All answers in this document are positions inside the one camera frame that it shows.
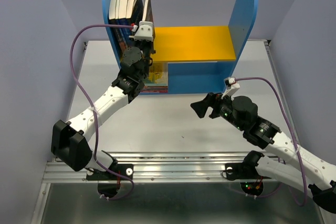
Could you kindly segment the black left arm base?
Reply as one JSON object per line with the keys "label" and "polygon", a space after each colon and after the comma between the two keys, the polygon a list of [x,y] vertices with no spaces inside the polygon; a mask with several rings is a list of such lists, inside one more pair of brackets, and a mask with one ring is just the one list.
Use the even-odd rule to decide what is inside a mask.
{"label": "black left arm base", "polygon": [[107,180],[115,180],[112,185],[98,185],[99,197],[107,201],[124,199],[130,196],[134,190],[134,182],[131,174],[127,174],[127,169],[133,166],[120,166],[116,158],[106,151],[98,151],[97,160],[91,158],[85,166],[88,176],[99,176]]}

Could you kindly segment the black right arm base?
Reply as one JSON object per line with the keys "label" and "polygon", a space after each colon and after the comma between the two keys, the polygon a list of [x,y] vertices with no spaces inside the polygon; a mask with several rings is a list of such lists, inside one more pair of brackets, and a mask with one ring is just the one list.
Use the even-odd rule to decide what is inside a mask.
{"label": "black right arm base", "polygon": [[258,161],[265,157],[261,152],[250,151],[241,163],[226,163],[221,176],[229,181],[237,179],[257,179],[260,175],[256,171]]}

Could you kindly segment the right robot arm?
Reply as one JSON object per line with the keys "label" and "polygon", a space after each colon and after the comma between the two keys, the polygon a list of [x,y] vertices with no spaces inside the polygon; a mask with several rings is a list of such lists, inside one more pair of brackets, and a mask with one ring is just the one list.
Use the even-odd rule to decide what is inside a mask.
{"label": "right robot arm", "polygon": [[241,165],[244,175],[253,177],[260,174],[300,190],[307,189],[308,195],[319,207],[335,213],[335,165],[301,146],[294,146],[294,142],[279,127],[258,116],[258,106],[250,98],[208,93],[203,100],[191,103],[191,108],[199,118],[212,108],[210,118],[224,118],[242,131],[243,138],[249,143],[285,161],[280,164],[266,157],[259,161],[249,159]]}

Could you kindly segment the Nineteen Eighty-Four book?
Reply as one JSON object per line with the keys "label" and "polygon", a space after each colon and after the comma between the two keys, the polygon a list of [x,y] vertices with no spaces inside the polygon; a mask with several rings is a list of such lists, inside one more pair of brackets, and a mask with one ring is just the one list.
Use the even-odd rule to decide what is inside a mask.
{"label": "Nineteen Eighty-Four book", "polygon": [[132,24],[138,25],[143,15],[143,2],[142,0],[128,0],[127,16],[125,24],[131,26]]}

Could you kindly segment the Huckleberry Finn paperback book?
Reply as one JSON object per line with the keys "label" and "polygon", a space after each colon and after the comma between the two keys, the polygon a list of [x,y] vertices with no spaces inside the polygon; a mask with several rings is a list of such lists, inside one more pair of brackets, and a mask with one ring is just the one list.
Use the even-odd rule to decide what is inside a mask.
{"label": "Huckleberry Finn paperback book", "polygon": [[168,86],[168,64],[153,63],[149,68],[149,76],[145,80],[146,86]]}

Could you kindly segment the Three Days to See book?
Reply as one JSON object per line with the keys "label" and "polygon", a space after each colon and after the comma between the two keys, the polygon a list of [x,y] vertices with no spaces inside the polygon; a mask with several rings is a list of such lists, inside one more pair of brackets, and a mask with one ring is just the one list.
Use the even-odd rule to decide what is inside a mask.
{"label": "Three Days to See book", "polygon": [[154,49],[155,27],[154,27],[151,0],[144,0],[143,16],[141,22],[142,24],[145,25],[144,30],[146,32],[146,37],[151,39],[152,49]]}

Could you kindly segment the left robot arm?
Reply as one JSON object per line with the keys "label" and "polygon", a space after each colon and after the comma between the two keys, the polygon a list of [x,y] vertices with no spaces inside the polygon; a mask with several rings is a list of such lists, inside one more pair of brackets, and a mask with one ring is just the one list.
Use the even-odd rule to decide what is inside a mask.
{"label": "left robot arm", "polygon": [[90,148],[88,142],[97,129],[119,109],[131,103],[144,88],[155,53],[150,41],[137,41],[126,49],[117,78],[106,92],[79,115],[64,122],[57,121],[52,129],[51,152],[78,172],[84,168],[98,170],[106,179],[117,172],[116,160],[104,152]]}

